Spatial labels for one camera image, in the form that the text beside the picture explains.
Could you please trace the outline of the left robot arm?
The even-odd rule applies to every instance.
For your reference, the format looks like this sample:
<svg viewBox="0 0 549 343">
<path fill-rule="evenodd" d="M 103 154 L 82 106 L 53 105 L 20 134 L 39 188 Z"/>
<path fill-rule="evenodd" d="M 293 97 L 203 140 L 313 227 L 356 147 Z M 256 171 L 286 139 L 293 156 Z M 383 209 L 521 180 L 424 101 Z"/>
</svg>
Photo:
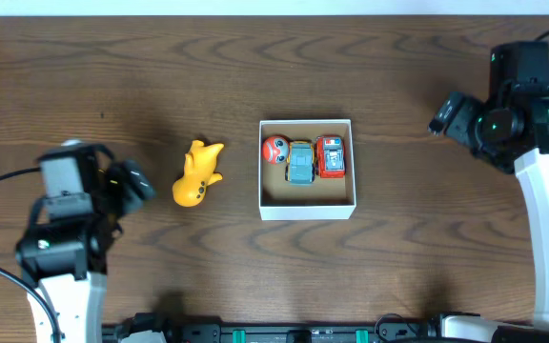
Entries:
<svg viewBox="0 0 549 343">
<path fill-rule="evenodd" d="M 111 159 L 101 169 L 98 156 Z M 155 191 L 139 165 L 102 144 L 68 141 L 37 160 L 45 193 L 33 204 L 15 257 L 39 342 L 100 342 L 107 252 L 120 219 Z"/>
</svg>

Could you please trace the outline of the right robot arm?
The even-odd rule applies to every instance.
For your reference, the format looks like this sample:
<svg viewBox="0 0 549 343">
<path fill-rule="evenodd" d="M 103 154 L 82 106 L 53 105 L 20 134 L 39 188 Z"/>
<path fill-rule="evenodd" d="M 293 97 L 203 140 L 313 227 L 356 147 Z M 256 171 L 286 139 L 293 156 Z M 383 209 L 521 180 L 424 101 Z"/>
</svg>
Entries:
<svg viewBox="0 0 549 343">
<path fill-rule="evenodd" d="M 489 97 L 453 91 L 429 124 L 520 183 L 535 266 L 534 327 L 549 333 L 549 45 L 542 40 L 496 46 Z"/>
</svg>

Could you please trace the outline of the grey yellow toy car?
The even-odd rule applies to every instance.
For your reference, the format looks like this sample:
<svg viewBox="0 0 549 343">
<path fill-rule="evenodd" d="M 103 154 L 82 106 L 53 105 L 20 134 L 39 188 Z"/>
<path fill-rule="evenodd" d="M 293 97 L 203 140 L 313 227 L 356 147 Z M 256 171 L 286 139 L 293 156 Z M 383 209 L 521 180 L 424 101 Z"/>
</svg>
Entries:
<svg viewBox="0 0 549 343">
<path fill-rule="evenodd" d="M 315 152 L 311 142 L 290 143 L 285 180 L 293 185 L 310 185 L 315 181 Z"/>
</svg>

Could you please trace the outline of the red ball toy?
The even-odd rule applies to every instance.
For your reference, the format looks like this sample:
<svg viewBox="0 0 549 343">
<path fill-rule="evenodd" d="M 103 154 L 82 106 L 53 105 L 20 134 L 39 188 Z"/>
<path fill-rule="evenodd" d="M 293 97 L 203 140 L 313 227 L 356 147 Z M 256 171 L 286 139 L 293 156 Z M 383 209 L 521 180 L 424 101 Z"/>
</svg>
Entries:
<svg viewBox="0 0 549 343">
<path fill-rule="evenodd" d="M 263 159 L 269 164 L 282 164 L 287 161 L 290 145 L 286 138 L 274 135 L 268 137 L 261 147 Z"/>
</svg>

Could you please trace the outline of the red toy fire truck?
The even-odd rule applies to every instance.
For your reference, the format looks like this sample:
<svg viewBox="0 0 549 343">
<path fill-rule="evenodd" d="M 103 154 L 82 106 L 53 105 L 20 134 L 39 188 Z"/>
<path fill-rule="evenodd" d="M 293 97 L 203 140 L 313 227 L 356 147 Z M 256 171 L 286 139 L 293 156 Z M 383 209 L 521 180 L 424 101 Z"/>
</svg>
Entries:
<svg viewBox="0 0 549 343">
<path fill-rule="evenodd" d="M 317 174 L 321 178 L 343 178 L 346 174 L 344 142 L 338 135 L 322 135 L 316 139 Z"/>
</svg>

